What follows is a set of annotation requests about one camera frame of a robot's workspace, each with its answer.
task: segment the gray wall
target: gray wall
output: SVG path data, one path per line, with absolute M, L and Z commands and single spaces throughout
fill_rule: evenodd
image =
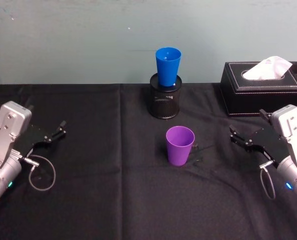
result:
M 297 61 L 297 0 L 0 0 L 0 83 L 147 83 L 181 50 L 184 82 L 225 62 Z

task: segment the tissue box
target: tissue box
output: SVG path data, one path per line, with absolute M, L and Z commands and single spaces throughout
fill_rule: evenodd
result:
M 280 79 L 247 80 L 243 74 L 259 62 L 226 62 L 220 90 L 229 116 L 258 116 L 292 104 L 297 106 L 297 61 Z

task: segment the cable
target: cable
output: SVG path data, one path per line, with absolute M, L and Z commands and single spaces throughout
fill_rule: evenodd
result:
M 47 188 L 38 188 L 38 187 L 34 186 L 33 183 L 32 183 L 31 178 L 32 178 L 32 173 L 33 173 L 33 171 L 34 171 L 34 169 L 35 169 L 36 166 L 33 166 L 32 169 L 30 170 L 29 175 L 28 175 L 28 181 L 29 181 L 29 184 L 30 184 L 35 190 L 38 190 L 38 191 L 41 191 L 41 192 L 50 190 L 50 189 L 54 186 L 54 184 L 55 184 L 55 180 L 56 180 L 56 176 L 57 176 L 53 164 L 51 163 L 50 160 L 48 160 L 46 157 L 43 157 L 43 156 L 39 156 L 39 155 L 30 155 L 30 157 L 40 158 L 40 159 L 44 159 L 45 161 L 47 161 L 47 162 L 50 164 L 50 166 L 52 167 L 52 169 L 53 169 L 53 172 L 54 172 L 54 178 L 53 178 L 53 182 L 52 182 L 52 184 L 51 184 L 49 187 L 47 187 Z
M 268 193 L 268 190 L 267 188 L 265 187 L 264 185 L 264 182 L 263 182 L 263 170 L 265 170 L 267 176 L 268 176 L 268 179 L 269 179 L 269 182 L 270 182 L 270 185 L 271 185 L 271 188 L 272 188 L 272 192 L 273 192 L 273 197 L 271 197 Z M 262 183 L 262 186 L 263 186 L 263 189 L 264 189 L 264 192 L 266 194 L 266 196 L 270 199 L 270 200 L 275 200 L 276 198 L 276 194 L 275 194 L 275 189 L 274 189 L 274 185 L 273 185 L 273 181 L 272 181 L 272 178 L 271 178 L 271 175 L 269 173 L 269 171 L 267 170 L 266 167 L 263 167 L 261 170 L 260 170 L 260 181 Z

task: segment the black tablecloth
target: black tablecloth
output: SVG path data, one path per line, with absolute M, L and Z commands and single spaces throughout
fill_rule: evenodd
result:
M 23 170 L 0 199 L 0 240 L 296 240 L 297 196 L 269 167 L 276 200 L 259 163 L 230 142 L 229 125 L 251 134 L 259 117 L 228 118 L 218 84 L 184 84 L 180 113 L 152 117 L 146 84 L 0 86 L 7 101 L 33 104 L 31 123 L 67 137 L 45 151 L 56 168 L 48 192 Z M 183 167 L 168 164 L 165 133 L 184 125 L 198 148 Z

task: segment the black mesh pen holder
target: black mesh pen holder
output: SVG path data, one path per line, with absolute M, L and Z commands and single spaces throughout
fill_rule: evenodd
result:
M 176 77 L 175 85 L 159 85 L 158 74 L 150 78 L 150 102 L 149 112 L 158 119 L 170 119 L 180 111 L 180 90 L 182 80 Z

